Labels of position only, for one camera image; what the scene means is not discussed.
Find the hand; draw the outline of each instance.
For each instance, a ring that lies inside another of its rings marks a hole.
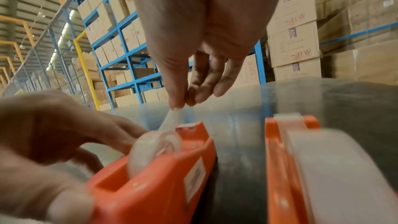
[[[0,99],[0,122],[0,212],[56,224],[88,223],[93,199],[84,184],[43,165],[71,160],[97,172],[102,164],[82,144],[128,154],[147,132],[56,91]]]
[[[264,34],[278,0],[135,0],[170,108],[222,96]],[[188,89],[188,58],[194,55]]]

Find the tape roll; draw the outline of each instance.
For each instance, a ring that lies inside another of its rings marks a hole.
[[[175,131],[150,131],[131,148],[127,173],[133,178],[155,158],[182,150],[182,140]]]

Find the orange tape dispenser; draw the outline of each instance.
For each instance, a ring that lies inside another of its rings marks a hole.
[[[190,223],[216,161],[202,122],[141,136],[125,156],[93,176],[92,224]]]
[[[316,118],[265,120],[270,224],[396,224],[398,200],[370,156]]]

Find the fingernail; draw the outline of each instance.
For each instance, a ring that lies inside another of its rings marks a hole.
[[[54,224],[88,224],[94,212],[94,199],[85,192],[64,191],[50,204],[47,220]]]

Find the warehouse ceiling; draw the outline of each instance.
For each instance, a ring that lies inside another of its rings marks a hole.
[[[77,5],[73,3],[69,5],[69,7],[70,8],[67,9],[67,13],[73,14],[71,21],[73,23],[73,28],[78,35],[84,30],[83,23],[79,13],[77,12]],[[31,28],[31,32],[34,35],[35,40],[37,40],[45,29],[47,29],[48,24],[53,19],[59,8],[59,0],[0,0],[0,15],[25,20]],[[64,36],[60,38],[65,23],[66,20],[62,17],[55,22],[52,28],[56,35],[56,40],[60,44],[62,52],[64,52],[63,56],[67,65],[69,65],[70,58],[77,57],[77,54],[76,51],[71,51],[69,47],[73,45],[73,38],[69,32],[70,28],[68,28]],[[31,49],[25,30],[23,26],[19,24],[0,21],[0,40],[16,42],[21,49],[23,58],[26,58]],[[87,39],[83,39],[80,45],[83,51],[90,51],[90,44]],[[54,46],[48,34],[38,45],[37,53],[44,65],[44,68],[46,68],[54,53]],[[16,69],[21,65],[13,46],[0,44],[0,56],[10,56]],[[57,70],[61,71],[61,64],[58,59],[59,57],[56,55],[53,59],[53,63]],[[9,67],[6,60],[0,60],[0,66]],[[35,54],[32,54],[29,57],[25,66],[28,68],[29,72],[40,70],[40,65]]]

